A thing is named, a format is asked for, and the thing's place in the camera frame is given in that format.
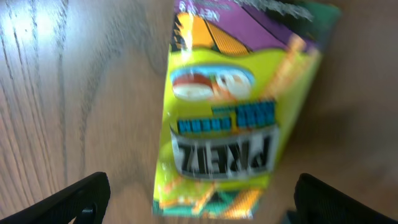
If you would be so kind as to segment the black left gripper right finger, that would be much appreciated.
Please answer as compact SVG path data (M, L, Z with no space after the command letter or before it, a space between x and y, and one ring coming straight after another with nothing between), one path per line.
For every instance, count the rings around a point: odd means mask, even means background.
M397 224L307 173L296 183L294 202L295 221L301 224Z

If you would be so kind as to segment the green Pretz snack box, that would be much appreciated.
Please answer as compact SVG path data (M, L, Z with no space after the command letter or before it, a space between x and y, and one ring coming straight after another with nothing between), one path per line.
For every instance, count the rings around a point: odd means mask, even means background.
M315 1L175 1L154 214L253 217L340 16Z

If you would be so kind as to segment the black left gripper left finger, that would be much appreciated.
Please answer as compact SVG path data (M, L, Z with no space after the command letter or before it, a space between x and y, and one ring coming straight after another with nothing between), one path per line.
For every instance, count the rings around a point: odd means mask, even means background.
M104 172L81 179L50 197L1 220L1 223L101 224L111 196Z

